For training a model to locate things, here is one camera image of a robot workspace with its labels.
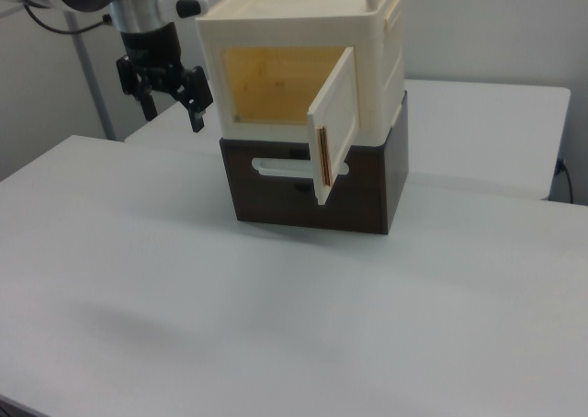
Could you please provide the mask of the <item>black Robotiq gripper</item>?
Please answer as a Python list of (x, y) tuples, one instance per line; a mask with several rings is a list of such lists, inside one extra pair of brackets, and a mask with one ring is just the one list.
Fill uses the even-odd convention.
[(158, 115), (152, 90), (172, 95), (188, 113), (191, 129), (204, 129), (204, 115), (213, 103), (201, 66), (188, 70), (181, 63), (181, 47), (174, 23), (146, 33), (120, 36), (126, 55), (116, 62), (122, 91), (141, 105), (147, 121)]

